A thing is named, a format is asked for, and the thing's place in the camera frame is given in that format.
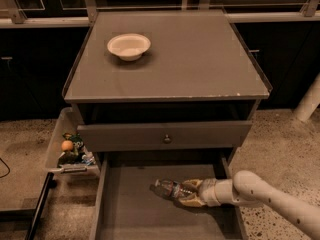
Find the drawer knob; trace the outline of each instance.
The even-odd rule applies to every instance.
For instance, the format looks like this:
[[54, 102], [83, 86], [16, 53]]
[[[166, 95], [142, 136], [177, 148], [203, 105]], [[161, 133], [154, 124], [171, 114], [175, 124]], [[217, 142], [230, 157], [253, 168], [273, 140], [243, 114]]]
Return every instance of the drawer knob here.
[[166, 134], [166, 136], [163, 139], [163, 143], [170, 144], [171, 142], [172, 142], [172, 139], [170, 138], [170, 136], [168, 134]]

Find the bottom drawer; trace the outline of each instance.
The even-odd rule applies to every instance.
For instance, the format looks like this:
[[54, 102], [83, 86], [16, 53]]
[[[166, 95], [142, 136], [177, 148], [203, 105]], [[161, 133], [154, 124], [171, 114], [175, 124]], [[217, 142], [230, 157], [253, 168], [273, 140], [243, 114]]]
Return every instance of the bottom drawer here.
[[126, 166], [105, 159], [90, 239], [243, 239], [236, 208], [181, 208], [151, 191], [157, 179], [199, 177], [215, 177], [212, 164]]

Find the black cabinet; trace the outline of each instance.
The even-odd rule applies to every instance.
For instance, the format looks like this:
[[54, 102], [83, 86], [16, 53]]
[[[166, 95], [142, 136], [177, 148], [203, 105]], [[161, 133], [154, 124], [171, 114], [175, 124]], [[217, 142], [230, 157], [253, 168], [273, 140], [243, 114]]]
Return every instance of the black cabinet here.
[[1, 29], [0, 120], [58, 117], [88, 28]]
[[260, 108], [295, 108], [320, 68], [320, 23], [238, 23], [241, 36], [273, 86]]

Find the transparent bottle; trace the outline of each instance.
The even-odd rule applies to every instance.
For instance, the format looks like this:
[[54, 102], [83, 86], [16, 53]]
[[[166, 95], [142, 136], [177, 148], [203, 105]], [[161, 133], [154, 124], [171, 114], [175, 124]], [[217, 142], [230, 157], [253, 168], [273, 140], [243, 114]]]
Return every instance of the transparent bottle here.
[[155, 183], [155, 193], [165, 198], [186, 198], [193, 193], [197, 193], [197, 188], [177, 181], [163, 179]]

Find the floor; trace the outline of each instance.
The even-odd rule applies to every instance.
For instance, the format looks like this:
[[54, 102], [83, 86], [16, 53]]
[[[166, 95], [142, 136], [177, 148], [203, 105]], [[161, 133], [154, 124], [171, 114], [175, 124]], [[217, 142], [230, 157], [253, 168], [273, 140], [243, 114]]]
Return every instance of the floor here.
[[[45, 180], [46, 149], [56, 120], [0, 123], [0, 209], [34, 208]], [[308, 122], [291, 110], [257, 111], [230, 170], [247, 169], [271, 185], [320, 206], [320, 110]], [[0, 162], [0, 176], [7, 168]], [[98, 179], [55, 176], [35, 239], [88, 239]], [[240, 209], [248, 239], [309, 239], [267, 206]], [[0, 239], [24, 239], [26, 223], [0, 223]]]

